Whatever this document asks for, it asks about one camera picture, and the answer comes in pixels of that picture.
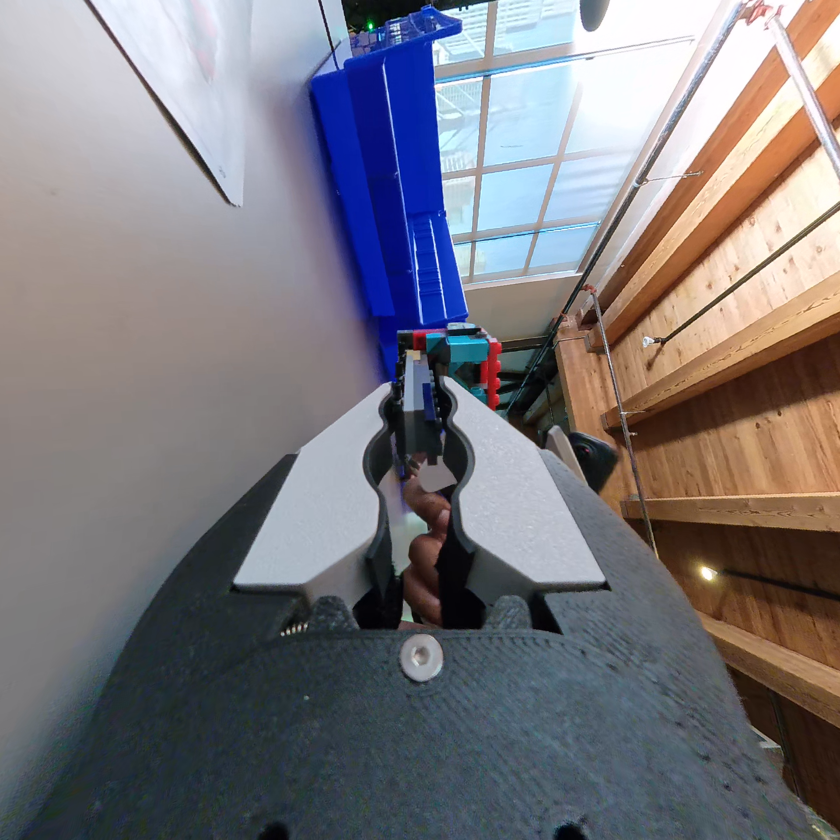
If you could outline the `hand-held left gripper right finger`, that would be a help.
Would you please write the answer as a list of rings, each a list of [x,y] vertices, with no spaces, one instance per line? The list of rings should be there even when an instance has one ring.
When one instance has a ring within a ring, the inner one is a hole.
[[[454,378],[439,384],[448,399],[442,458],[456,480],[437,558],[443,626],[479,628],[509,595],[531,606],[542,595],[605,590],[554,473],[574,475]]]

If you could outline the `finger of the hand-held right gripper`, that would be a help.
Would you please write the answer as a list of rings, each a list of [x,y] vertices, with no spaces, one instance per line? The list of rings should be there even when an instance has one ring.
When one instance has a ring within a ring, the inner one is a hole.
[[[458,484],[458,479],[442,459],[435,463],[425,460],[417,471],[417,480],[423,492],[437,493]]]

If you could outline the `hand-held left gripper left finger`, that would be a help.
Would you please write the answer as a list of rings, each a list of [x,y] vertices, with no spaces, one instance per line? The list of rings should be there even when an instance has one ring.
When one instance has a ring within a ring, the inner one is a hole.
[[[233,581],[241,592],[344,602],[362,628],[398,628],[388,497],[393,470],[392,386],[383,384],[305,444]]]

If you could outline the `red teal toy brick truck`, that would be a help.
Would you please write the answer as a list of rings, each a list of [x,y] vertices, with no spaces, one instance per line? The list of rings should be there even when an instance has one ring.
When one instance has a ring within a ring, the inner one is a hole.
[[[495,411],[501,388],[501,343],[483,328],[451,322],[444,328],[399,331],[395,376],[387,405],[394,467],[400,478],[419,470],[413,457],[432,464],[444,453],[445,427],[452,402],[443,379],[451,377]]]

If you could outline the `toy brick instruction booklet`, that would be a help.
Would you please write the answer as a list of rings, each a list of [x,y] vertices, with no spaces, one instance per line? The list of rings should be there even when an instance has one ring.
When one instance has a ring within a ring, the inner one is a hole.
[[[252,1],[93,1],[226,200],[245,189]]]

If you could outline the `grey desk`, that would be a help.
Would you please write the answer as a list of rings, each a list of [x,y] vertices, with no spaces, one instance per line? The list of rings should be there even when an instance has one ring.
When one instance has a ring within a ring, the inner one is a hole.
[[[235,208],[88,3],[2,2],[2,838],[189,549],[377,384],[309,99],[325,20],[254,2]]]

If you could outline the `black ceiling pipe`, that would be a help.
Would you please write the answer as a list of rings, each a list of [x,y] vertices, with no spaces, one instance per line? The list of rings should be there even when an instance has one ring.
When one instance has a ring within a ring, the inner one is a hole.
[[[679,122],[690,107],[692,99],[696,96],[715,59],[737,25],[745,4],[745,2],[720,2],[715,8],[715,13],[711,17],[709,25],[699,39],[698,47],[675,84],[663,111],[658,115],[656,123],[645,140],[644,147],[633,163],[633,170],[628,174],[622,190],[609,208],[609,214],[606,218],[607,225],[600,228],[595,244],[586,252],[586,261],[581,270],[580,278],[572,287],[559,314],[550,323],[550,331],[539,346],[532,368],[525,374],[515,395],[506,405],[505,418],[509,418],[512,408],[529,387],[530,381],[537,377],[543,358],[553,347],[554,339],[563,318],[570,313],[576,299],[582,294],[583,288],[595,272],[598,262],[616,236],[616,232],[621,227],[638,194],[651,183],[651,171],[655,168],[661,154],[665,151],[677,130]]]

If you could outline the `large paned window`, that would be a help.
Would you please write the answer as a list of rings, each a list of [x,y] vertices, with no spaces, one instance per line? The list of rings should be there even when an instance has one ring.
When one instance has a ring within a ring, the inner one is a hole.
[[[434,43],[444,204],[466,287],[567,277],[620,200],[695,50],[696,13],[572,1],[450,8]]]

